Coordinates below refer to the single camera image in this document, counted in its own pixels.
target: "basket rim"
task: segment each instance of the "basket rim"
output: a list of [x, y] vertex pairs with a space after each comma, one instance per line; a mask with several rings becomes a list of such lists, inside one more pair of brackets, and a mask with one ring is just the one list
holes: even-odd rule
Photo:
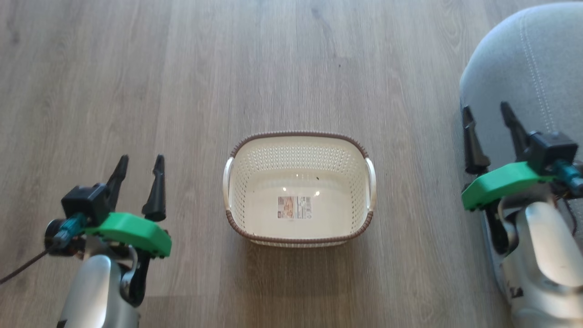
[[278, 131], [278, 132], [261, 132], [257, 134], [252, 134], [249, 137], [241, 140], [231, 151], [231, 157], [235, 157], [241, 147], [243, 147], [246, 143], [262, 138], [271, 138], [271, 137], [324, 137], [324, 138], [335, 138], [335, 139], [342, 139], [348, 141], [349, 143], [353, 144], [362, 154], [363, 158], [368, 157], [368, 152], [364, 147], [355, 139], [339, 133], [333, 132], [315, 132], [315, 131]]
[[364, 220], [362, 226], [360, 228], [351, 233], [350, 235], [344, 236], [337, 236], [337, 237], [328, 237], [328, 238], [318, 238], [318, 239], [302, 239], [302, 238], [276, 238], [276, 237], [264, 237], [264, 236], [256, 236], [252, 235], [237, 225], [235, 219], [233, 219], [233, 214], [231, 211], [227, 210], [227, 220], [231, 227], [241, 236], [251, 239], [257, 240], [259, 242], [269, 242], [269, 243], [286, 243], [286, 244], [320, 244], [320, 243], [332, 243], [332, 242], [345, 242], [351, 239], [354, 239], [364, 233], [364, 231], [370, 225], [370, 222], [373, 220], [373, 212], [368, 212], [366, 219]]

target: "green bracket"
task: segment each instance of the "green bracket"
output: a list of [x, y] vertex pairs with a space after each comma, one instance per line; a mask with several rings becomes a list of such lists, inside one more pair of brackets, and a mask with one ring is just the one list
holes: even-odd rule
[[539, 176], [526, 162], [506, 164], [479, 176], [462, 192], [463, 207], [474, 211], [504, 196], [519, 193], [538, 182], [550, 182], [555, 176]]
[[132, 245], [153, 257], [168, 257], [172, 248], [170, 236], [157, 223], [131, 213], [111, 212], [100, 226], [86, 228], [85, 233]]

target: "basket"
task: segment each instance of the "basket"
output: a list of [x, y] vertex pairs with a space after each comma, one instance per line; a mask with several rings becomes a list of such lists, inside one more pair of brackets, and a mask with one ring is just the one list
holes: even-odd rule
[[373, 163], [353, 139], [274, 132], [235, 147], [224, 168], [223, 198], [229, 224], [252, 242], [322, 247], [366, 230], [376, 185]]

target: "sticker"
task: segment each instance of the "sticker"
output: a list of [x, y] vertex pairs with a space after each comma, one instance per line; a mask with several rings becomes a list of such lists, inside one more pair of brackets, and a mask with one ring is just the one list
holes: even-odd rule
[[311, 219], [312, 197], [278, 197], [279, 219]]

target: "basket handle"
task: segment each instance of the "basket handle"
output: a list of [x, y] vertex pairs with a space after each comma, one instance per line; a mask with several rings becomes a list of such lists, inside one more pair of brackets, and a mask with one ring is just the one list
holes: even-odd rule
[[231, 179], [231, 168], [233, 166], [234, 157], [229, 157], [227, 163], [224, 165], [223, 172], [223, 201], [224, 208], [227, 211], [231, 210], [231, 205], [229, 205], [229, 180]]
[[368, 203], [368, 211], [374, 212], [374, 206], [377, 204], [377, 174], [374, 171], [373, 162], [370, 158], [365, 158], [366, 166], [368, 168], [368, 183], [370, 188], [370, 200]]

